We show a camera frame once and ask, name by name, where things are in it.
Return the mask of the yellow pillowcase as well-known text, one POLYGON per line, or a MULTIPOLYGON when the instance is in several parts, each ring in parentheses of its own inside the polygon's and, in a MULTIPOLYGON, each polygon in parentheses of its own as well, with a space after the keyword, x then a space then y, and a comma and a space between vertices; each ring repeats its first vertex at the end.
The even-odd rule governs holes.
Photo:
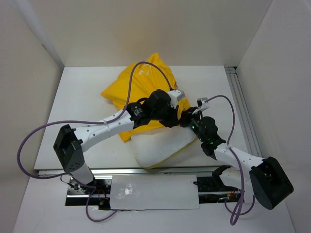
MULTIPOLYGON (((169 86, 167 82, 170 83, 172 88, 178 88, 176 79, 170 67, 161 60, 158 53, 152 54, 147 61, 155 64, 161 69, 161 71, 163 71, 163 73, 160 73, 160 71, 151 65, 139 65, 135 69, 132 78, 130 103, 141 98, 149 97, 150 94, 157 89, 168 92, 169 86)), ((134 65, 135 63, 125 68, 118 75, 117 79, 101 92, 101 96, 111 101, 118 110, 125 106, 128 95, 129 78, 134 65)))

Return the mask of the white pillow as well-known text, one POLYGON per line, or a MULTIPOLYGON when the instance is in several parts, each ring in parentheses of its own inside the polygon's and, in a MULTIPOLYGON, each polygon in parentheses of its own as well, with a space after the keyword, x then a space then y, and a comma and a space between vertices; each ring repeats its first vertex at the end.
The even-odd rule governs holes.
POLYGON ((142 168, 161 165, 196 140, 190 128, 159 128, 131 136, 134 158, 142 168))

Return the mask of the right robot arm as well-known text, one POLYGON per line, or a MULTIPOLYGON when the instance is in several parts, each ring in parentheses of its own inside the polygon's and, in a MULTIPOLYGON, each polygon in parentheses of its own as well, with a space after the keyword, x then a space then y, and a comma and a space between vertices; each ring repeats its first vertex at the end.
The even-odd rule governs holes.
POLYGON ((238 182, 231 176, 233 168, 236 168, 237 177, 244 176, 246 188, 268 210, 274 209, 294 191, 277 159, 260 158, 228 146, 218 135, 215 119, 203 116, 198 108, 191 107, 182 111, 179 124, 181 127, 189 127, 195 133, 206 156, 226 164, 226 168, 216 170, 216 176, 212 178, 215 189, 236 187, 238 182))

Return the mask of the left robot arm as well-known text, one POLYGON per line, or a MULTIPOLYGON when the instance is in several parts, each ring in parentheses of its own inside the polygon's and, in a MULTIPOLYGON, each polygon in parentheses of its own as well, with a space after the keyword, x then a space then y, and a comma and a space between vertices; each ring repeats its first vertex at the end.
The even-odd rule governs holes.
POLYGON ((125 110, 107 117, 96 125, 71 128, 65 125, 60 128, 53 149, 66 174, 71 175, 84 193, 92 193, 96 188, 95 177, 87 166, 84 152, 98 143, 119 133, 128 132, 140 126, 158 120, 166 127, 178 125, 178 108, 169 103, 149 105, 134 102, 125 110))

